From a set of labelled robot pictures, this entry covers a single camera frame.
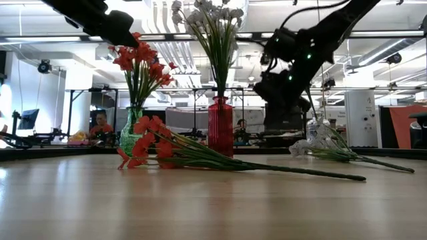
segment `vase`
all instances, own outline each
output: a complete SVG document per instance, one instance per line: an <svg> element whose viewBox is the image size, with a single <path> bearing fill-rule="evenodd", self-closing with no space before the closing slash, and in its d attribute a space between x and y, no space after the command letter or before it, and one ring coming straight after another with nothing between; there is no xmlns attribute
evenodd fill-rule
<svg viewBox="0 0 427 240"><path fill-rule="evenodd" d="M316 115L318 116L318 119L321 119L323 117L323 112L316 112ZM330 122L327 119L323 119L323 124L330 127ZM312 119L307 122L307 142L311 143L316 138L316 129L318 126L318 120L316 119L316 116L314 113L312 113Z"/></svg>
<svg viewBox="0 0 427 240"><path fill-rule="evenodd" d="M142 117L141 107L128 107L127 108L127 123L121 130L120 135L120 148L128 155L132 156L132 149L136 141L142 137L142 134L134 134L133 126Z"/></svg>
<svg viewBox="0 0 427 240"><path fill-rule="evenodd" d="M226 104L227 97L214 97L208 112L208 138L210 149L233 157L233 107Z"/></svg>

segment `wooden table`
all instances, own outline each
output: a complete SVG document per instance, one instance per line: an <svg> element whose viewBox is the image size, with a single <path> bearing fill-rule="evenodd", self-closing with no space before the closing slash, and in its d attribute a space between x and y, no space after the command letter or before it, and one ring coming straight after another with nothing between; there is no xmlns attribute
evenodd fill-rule
<svg viewBox="0 0 427 240"><path fill-rule="evenodd" d="M363 175L132 169L118 155L0 163L0 239L427 239L427 161L237 158Z"/></svg>

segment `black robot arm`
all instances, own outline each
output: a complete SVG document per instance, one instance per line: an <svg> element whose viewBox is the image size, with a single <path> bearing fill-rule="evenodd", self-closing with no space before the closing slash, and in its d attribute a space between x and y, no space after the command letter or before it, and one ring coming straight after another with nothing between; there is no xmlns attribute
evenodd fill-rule
<svg viewBox="0 0 427 240"><path fill-rule="evenodd" d="M354 25L380 0L351 0L328 15L316 26L294 33L285 27L276 29L264 47L271 61L281 59L292 66L280 74L270 73L272 62L262 73L262 81L255 92L269 105L289 109L302 92L310 87L310 81L322 64L334 62L334 51L351 33Z"/></svg>
<svg viewBox="0 0 427 240"><path fill-rule="evenodd" d="M121 11L105 12L108 6L105 0L42 0L72 26L83 28L90 36L100 36L112 45L137 47L137 41L129 32L133 18Z"/></svg>

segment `security camera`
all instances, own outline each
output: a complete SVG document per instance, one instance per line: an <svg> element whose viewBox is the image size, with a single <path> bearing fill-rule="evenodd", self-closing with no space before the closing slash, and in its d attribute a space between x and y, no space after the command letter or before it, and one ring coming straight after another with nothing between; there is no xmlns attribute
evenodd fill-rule
<svg viewBox="0 0 427 240"><path fill-rule="evenodd" d="M50 60L41 60L37 70L42 74L49 74L52 72L52 65L50 64Z"/></svg>
<svg viewBox="0 0 427 240"><path fill-rule="evenodd" d="M389 56L388 58L386 58L386 63L388 63L388 64L392 64L392 63L398 64L401 61L402 61L402 56L399 53L395 53L395 54Z"/></svg>

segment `flower bouquet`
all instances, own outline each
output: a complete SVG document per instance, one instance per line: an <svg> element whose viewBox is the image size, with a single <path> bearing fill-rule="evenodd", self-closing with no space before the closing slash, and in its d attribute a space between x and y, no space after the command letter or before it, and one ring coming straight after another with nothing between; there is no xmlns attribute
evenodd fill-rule
<svg viewBox="0 0 427 240"><path fill-rule="evenodd" d="M181 10L181 1L172 4L172 20L184 24L188 34L200 42L212 68L213 80L218 86L215 103L208 109L208 145L211 149L228 157L233 156L233 107L226 104L224 96L228 70L237 50L236 33L242 25L244 12L226 7L230 0L223 0L221 6L212 1L195 0L189 16Z"/></svg>
<svg viewBox="0 0 427 240"><path fill-rule="evenodd" d="M127 166L127 168L134 168L140 165L153 165L150 164L148 160L154 160L157 161L154 165L159 165L162 169L183 167L215 169L220 171L248 171L261 169L290 173L305 173L356 181L366 180L365 177L357 175L265 165L232 159L187 137L171 132L157 116L154 116L152 120L147 116L141 117L138 123L135 124L134 131L142 134L142 137L137 140L133 147L132 157L126 155L121 149L117 150L123 158L123 162L118 169L123 169L125 166ZM157 152L156 157L150 157L148 155L148 150L152 145L154 145L154 149Z"/></svg>
<svg viewBox="0 0 427 240"><path fill-rule="evenodd" d="M191 14L186 17L181 10L181 1L172 4L172 21L184 24L188 34L200 42L209 58L213 80L218 86L218 97L223 97L226 90L228 69L233 63L233 54L238 45L235 39L242 25L244 15L241 9L230 9L223 0L221 6L215 6L212 1L195 0Z"/></svg>
<svg viewBox="0 0 427 240"><path fill-rule="evenodd" d="M333 128L323 124L323 119L320 119L318 123L319 124L316 126L316 136L312 141L307 142L306 140L300 140L289 148L293 156L310 154L319 159L338 161L341 163L358 161L383 165L385 167L391 167L393 169L409 173L415 172L415 170L411 168L360 156L348 147L347 143L339 133L337 133Z"/></svg>
<svg viewBox="0 0 427 240"><path fill-rule="evenodd" d="M142 116L142 107L145 100L158 87L169 85L173 79L169 73L164 73L165 65L159 63L157 51L151 50L150 46L140 41L141 33L133 33L133 37L139 43L134 47L110 46L118 58L114 59L115 64L120 65L125 73L127 87L129 88L130 108L128 112L127 124L121 131L120 147L131 155L131 150L141 136L133 131L133 125ZM170 69L175 69L173 63L169 63Z"/></svg>

